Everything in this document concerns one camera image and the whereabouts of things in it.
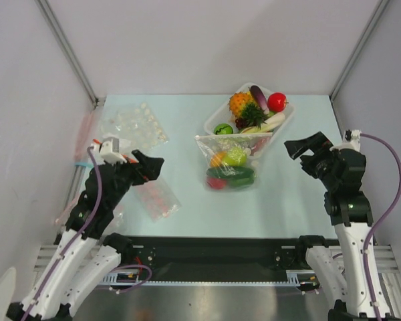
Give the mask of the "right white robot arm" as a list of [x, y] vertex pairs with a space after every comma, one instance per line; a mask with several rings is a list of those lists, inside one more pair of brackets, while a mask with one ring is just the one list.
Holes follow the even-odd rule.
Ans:
[[360, 152], [359, 130], [346, 131], [335, 146], [317, 132], [284, 143], [289, 157], [324, 185], [324, 207], [338, 237], [344, 271], [319, 235], [299, 238], [295, 261], [311, 268], [329, 304], [329, 320], [395, 320], [385, 299], [374, 253], [373, 220], [369, 200], [361, 190], [367, 159]]

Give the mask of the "red toy chili pepper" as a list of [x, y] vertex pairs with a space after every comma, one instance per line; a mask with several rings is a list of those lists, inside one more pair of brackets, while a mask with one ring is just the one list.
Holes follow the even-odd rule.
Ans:
[[251, 152], [256, 153], [258, 150], [261, 150], [264, 147], [264, 145], [268, 143], [268, 141], [269, 141], [268, 137], [259, 138], [251, 146]]

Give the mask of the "yellow toy lemon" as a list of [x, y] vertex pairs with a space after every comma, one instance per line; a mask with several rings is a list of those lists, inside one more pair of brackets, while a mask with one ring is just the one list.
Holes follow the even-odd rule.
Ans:
[[215, 153], [210, 160], [210, 167], [214, 168], [214, 167], [219, 167], [222, 163], [222, 159], [226, 156], [226, 152], [218, 152]]

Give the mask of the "red toy tomato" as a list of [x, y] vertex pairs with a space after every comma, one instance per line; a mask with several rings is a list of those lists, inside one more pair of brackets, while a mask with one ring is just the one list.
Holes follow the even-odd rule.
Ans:
[[207, 185], [214, 190], [221, 190], [227, 186], [227, 182], [222, 179], [207, 177]]

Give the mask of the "purple toy eggplant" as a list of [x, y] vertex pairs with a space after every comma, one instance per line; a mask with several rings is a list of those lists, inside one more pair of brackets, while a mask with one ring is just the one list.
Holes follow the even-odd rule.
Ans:
[[260, 89], [260, 87], [258, 87], [257, 85], [252, 85], [249, 88], [249, 91], [250, 91], [253, 99], [256, 101], [256, 103], [259, 105], [259, 107], [262, 109], [263, 113], [268, 114], [269, 107], [267, 105], [267, 99], [266, 99], [264, 93], [262, 92], [262, 90]]

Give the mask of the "white toy radish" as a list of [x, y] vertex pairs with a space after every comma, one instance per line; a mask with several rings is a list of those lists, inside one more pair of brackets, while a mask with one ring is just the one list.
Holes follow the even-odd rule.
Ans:
[[274, 114], [272, 117], [264, 121], [264, 123], [262, 123], [260, 127], [260, 132], [269, 132], [273, 130], [274, 128], [280, 126], [285, 121], [285, 119], [286, 117], [282, 112]]

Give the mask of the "left aluminium frame post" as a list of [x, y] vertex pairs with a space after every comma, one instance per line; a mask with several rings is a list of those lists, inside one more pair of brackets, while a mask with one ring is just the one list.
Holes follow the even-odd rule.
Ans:
[[95, 94], [94, 89], [80, 63], [80, 60], [78, 59], [67, 35], [65, 34], [65, 31], [63, 30], [52, 6], [47, 0], [35, 0], [34, 3], [37, 5], [40, 13], [43, 15], [43, 18], [47, 23], [52, 35], [54, 36], [59, 48], [63, 52], [63, 55], [68, 61], [70, 68], [81, 84], [84, 93], [88, 97], [92, 108], [95, 109], [98, 106], [99, 98]]

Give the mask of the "clear white-dotted zip bag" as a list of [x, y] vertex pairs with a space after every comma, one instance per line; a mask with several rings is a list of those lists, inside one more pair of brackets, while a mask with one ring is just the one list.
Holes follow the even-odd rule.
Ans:
[[206, 186], [215, 191], [238, 191], [257, 184], [273, 133], [196, 136], [207, 162]]

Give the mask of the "red toy apple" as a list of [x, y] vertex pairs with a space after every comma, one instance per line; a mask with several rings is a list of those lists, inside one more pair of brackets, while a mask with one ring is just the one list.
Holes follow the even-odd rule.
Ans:
[[281, 92], [275, 92], [269, 96], [267, 105], [274, 113], [282, 112], [287, 105], [287, 97]]

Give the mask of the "dark green toy cucumber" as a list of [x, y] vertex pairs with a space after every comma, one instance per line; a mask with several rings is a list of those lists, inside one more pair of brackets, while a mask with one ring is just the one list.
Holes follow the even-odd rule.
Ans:
[[206, 175], [216, 179], [235, 180], [254, 177], [255, 171], [249, 167], [214, 167], [209, 168]]

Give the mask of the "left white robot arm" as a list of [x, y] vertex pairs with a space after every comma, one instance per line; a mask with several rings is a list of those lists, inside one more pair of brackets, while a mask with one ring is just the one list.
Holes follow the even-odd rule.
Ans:
[[30, 293], [10, 303], [5, 313], [8, 319], [73, 320], [84, 300], [115, 268], [150, 270], [133, 262], [136, 252], [128, 237], [103, 236], [130, 187], [160, 176], [163, 158], [139, 150], [132, 154], [134, 160], [100, 147], [103, 163], [93, 164], [55, 253]]

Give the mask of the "white perforated plastic basket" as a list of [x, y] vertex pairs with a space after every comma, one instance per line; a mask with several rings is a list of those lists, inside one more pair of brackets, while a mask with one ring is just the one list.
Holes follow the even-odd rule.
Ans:
[[[251, 82], [243, 84], [237, 90], [236, 93], [244, 92], [244, 93], [251, 94], [250, 91], [249, 91], [249, 88], [252, 85], [255, 85], [255, 84], [251, 83]], [[216, 125], [221, 124], [221, 123], [230, 124], [233, 127], [233, 134], [240, 134], [241, 130], [238, 130], [237, 127], [235, 126], [235, 117], [232, 115], [231, 111], [229, 110], [229, 100], [230, 99], [228, 99], [227, 102], [223, 103], [217, 109], [217, 111], [215, 111], [209, 117], [209, 119], [204, 123], [204, 131], [207, 133], [207, 135], [215, 135], [213, 133], [213, 130], [214, 130]], [[269, 113], [270, 113], [270, 117], [272, 117], [274, 114], [276, 114], [276, 113], [274, 113], [272, 111], [269, 111]], [[294, 117], [295, 108], [294, 108], [294, 106], [288, 104], [288, 105], [286, 105], [286, 107], [285, 107], [284, 111], [282, 111], [282, 113], [284, 113], [284, 115], [286, 117], [285, 121], [280, 126], [278, 126], [278, 127], [274, 128], [273, 130], [269, 131], [269, 132], [273, 133], [272, 143], [283, 132], [283, 129], [290, 123], [290, 121]]]

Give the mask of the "clear bag red dots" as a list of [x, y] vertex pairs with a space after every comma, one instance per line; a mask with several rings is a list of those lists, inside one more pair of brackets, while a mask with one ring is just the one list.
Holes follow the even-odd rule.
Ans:
[[181, 208], [180, 201], [161, 178], [135, 187], [135, 194], [152, 221], [167, 218]]

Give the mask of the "green toy apple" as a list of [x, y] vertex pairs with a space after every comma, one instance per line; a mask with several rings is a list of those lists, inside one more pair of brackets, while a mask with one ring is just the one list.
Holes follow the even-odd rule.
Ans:
[[229, 166], [243, 166], [247, 162], [247, 154], [243, 148], [232, 148], [227, 152], [222, 162]]

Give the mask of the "aluminium frame post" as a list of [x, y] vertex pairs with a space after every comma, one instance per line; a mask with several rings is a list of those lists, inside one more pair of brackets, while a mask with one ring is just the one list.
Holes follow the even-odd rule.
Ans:
[[361, 54], [363, 53], [363, 50], [367, 46], [367, 43], [369, 42], [369, 40], [372, 37], [373, 33], [375, 32], [378, 24], [380, 23], [381, 19], [383, 18], [390, 3], [391, 3], [390, 0], [380, 0], [377, 2], [370, 18], [368, 19], [368, 22], [367, 22], [365, 28], [361, 32], [361, 35], [358, 38], [347, 62], [345, 63], [335, 84], [333, 85], [333, 88], [331, 89], [329, 99], [332, 104], [336, 100], [343, 85], [345, 84], [350, 73], [352, 72], [353, 68], [357, 64], [357, 61], [359, 60]]
[[99, 98], [95, 94], [94, 89], [80, 63], [80, 60], [78, 59], [67, 35], [65, 34], [65, 31], [63, 30], [52, 6], [47, 0], [35, 0], [34, 3], [37, 5], [40, 13], [43, 15], [43, 18], [47, 23], [52, 35], [54, 36], [59, 48], [63, 52], [63, 55], [68, 61], [70, 68], [81, 84], [84, 93], [88, 97], [92, 108], [95, 109], [98, 106]]

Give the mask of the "green toy bell pepper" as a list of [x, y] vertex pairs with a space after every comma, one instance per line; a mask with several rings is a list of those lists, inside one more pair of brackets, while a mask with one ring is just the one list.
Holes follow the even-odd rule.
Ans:
[[240, 188], [250, 187], [254, 182], [255, 178], [246, 177], [246, 178], [229, 180], [227, 185], [229, 188], [240, 189]]

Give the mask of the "clear bag pink dots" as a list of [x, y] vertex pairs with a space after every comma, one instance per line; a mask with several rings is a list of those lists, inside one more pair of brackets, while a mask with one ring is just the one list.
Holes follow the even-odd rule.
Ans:
[[116, 229], [119, 229], [124, 226], [125, 224], [125, 206], [118, 205], [114, 209], [114, 218], [112, 223]]

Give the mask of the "dark purple toy grapes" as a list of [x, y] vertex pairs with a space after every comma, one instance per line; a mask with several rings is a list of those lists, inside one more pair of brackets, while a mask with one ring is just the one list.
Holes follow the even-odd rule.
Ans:
[[249, 127], [249, 122], [244, 118], [237, 118], [235, 120], [235, 126], [237, 127], [238, 130], [242, 130], [244, 128]]

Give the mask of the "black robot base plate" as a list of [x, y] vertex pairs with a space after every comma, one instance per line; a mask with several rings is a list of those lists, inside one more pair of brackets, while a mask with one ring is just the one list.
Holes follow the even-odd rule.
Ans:
[[308, 270], [309, 245], [338, 245], [317, 235], [283, 239], [130, 237], [153, 282], [283, 282], [291, 270]]

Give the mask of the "orange toy pineapple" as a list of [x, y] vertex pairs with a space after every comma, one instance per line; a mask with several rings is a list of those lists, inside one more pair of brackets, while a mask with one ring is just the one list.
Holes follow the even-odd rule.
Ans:
[[229, 100], [229, 110], [235, 119], [246, 119], [249, 126], [260, 126], [266, 120], [266, 114], [248, 93], [233, 94]]

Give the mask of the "right aluminium frame post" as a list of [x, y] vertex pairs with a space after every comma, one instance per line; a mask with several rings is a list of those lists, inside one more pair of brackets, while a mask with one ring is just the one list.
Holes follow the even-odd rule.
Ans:
[[345, 63], [335, 84], [333, 85], [333, 88], [331, 89], [329, 99], [332, 104], [336, 100], [343, 85], [345, 84], [350, 73], [352, 72], [353, 68], [357, 64], [357, 61], [359, 60], [361, 54], [363, 53], [363, 50], [367, 46], [367, 43], [369, 42], [369, 40], [372, 37], [373, 33], [375, 32], [378, 24], [380, 23], [381, 19], [383, 18], [390, 3], [391, 3], [390, 0], [380, 0], [377, 2], [370, 18], [368, 19], [368, 22], [367, 22], [365, 28], [361, 32], [361, 35], [358, 38], [347, 62]]

